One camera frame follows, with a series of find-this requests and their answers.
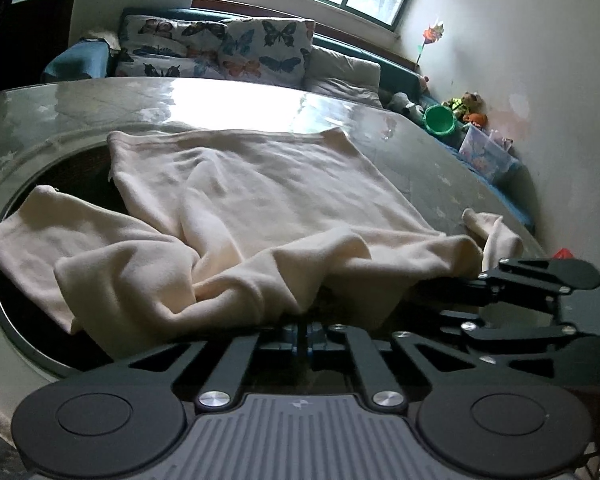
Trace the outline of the cream sweatshirt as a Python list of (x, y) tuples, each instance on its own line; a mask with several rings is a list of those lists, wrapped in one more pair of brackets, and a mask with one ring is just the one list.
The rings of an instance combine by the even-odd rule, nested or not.
[(524, 250), (498, 214), (434, 229), (338, 129), (115, 131), (108, 148), (125, 210), (40, 185), (0, 222), (0, 269), (116, 359), (291, 318), (324, 290), (334, 321), (377, 328), (416, 283)]

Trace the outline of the clear plastic storage box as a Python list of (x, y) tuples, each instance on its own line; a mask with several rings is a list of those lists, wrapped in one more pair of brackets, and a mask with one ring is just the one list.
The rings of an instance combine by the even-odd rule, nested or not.
[(521, 162), (474, 125), (469, 125), (460, 149), (460, 157), (492, 184), (513, 177)]

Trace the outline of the stuffed toy pile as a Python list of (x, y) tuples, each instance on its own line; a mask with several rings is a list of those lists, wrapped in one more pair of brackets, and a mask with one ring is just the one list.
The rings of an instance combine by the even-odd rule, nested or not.
[(477, 92), (464, 92), (459, 98), (452, 98), (442, 102), (457, 121), (463, 126), (473, 125), (483, 128), (488, 124), (488, 118), (483, 113), (483, 99)]

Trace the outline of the green plastic bucket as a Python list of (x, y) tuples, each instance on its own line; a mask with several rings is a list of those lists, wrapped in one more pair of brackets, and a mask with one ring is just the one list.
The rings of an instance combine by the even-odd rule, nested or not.
[(433, 136), (448, 136), (456, 127), (456, 118), (449, 109), (441, 104), (431, 105), (424, 114), (425, 129)]

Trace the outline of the grey plush toy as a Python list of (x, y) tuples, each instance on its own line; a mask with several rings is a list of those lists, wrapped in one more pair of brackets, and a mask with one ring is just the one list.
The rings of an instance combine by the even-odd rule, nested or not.
[(387, 108), (396, 114), (406, 117), (415, 124), (422, 125), (424, 123), (424, 108), (420, 104), (413, 102), (404, 92), (396, 92), (391, 97)]

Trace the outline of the plain beige pillow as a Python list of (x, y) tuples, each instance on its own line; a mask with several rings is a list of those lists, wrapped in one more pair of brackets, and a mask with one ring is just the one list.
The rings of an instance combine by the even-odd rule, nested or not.
[(303, 78), (303, 89), (321, 96), (381, 108), (381, 67), (373, 61), (313, 47)]

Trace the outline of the butterfly pillow right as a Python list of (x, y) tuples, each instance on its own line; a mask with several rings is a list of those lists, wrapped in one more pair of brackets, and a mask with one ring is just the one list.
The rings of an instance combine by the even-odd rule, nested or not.
[(223, 20), (218, 51), (227, 80), (299, 89), (309, 65), (315, 22), (305, 18)]

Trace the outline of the butterfly pillow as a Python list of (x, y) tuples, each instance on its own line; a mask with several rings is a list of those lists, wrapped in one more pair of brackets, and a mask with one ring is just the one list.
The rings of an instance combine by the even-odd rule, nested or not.
[(315, 22), (305, 18), (223, 20), (218, 51), (227, 80), (299, 89), (309, 65)]
[(121, 22), (118, 77), (223, 79), (218, 54), (226, 26), (129, 14)]

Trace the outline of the colourful pinwheel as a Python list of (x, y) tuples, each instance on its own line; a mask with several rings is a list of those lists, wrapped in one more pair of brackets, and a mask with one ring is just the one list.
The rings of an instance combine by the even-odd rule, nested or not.
[(422, 32), (422, 43), (418, 46), (418, 55), (415, 61), (415, 64), (418, 65), (420, 59), (422, 58), (422, 52), (424, 52), (425, 48), (430, 44), (435, 44), (438, 42), (444, 34), (444, 24), (442, 21), (437, 21), (432, 25), (429, 25)]

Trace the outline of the butterfly pillow left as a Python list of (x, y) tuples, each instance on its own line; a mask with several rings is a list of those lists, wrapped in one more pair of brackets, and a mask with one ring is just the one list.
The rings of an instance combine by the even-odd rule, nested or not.
[(218, 54), (226, 26), (129, 14), (121, 22), (118, 77), (223, 79)]

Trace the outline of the grey quilted star table cover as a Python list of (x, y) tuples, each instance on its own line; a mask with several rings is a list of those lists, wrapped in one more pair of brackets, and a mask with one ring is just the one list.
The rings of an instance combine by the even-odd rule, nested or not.
[(181, 93), (190, 116), (185, 128), (151, 125), (147, 129), (123, 125), (117, 130), (131, 136), (177, 134), (187, 131), (257, 131), (268, 134), (317, 134), (338, 129), (391, 184), (418, 210), (434, 229), (457, 235), (466, 232), (462, 215), (466, 209), (498, 214), (524, 243), (523, 254), (534, 255), (538, 245), (528, 230), (506, 209), (486, 210), (486, 196), (477, 192), (469, 203), (458, 200), (472, 174), (434, 138), (406, 119), (364, 106), (347, 105), (346, 124), (338, 124), (317, 108), (316, 96), (283, 88), (241, 84), (242, 102), (228, 105), (216, 95), (221, 81), (181, 80), (170, 84), (156, 80), (99, 79), (73, 81), (70, 89), (90, 96), (105, 106), (158, 104), (173, 90)]

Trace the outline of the blue cushion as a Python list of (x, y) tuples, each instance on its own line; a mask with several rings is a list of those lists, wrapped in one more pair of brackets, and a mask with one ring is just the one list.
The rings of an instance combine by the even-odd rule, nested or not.
[(43, 72), (46, 82), (105, 78), (109, 46), (101, 39), (83, 39), (57, 55)]

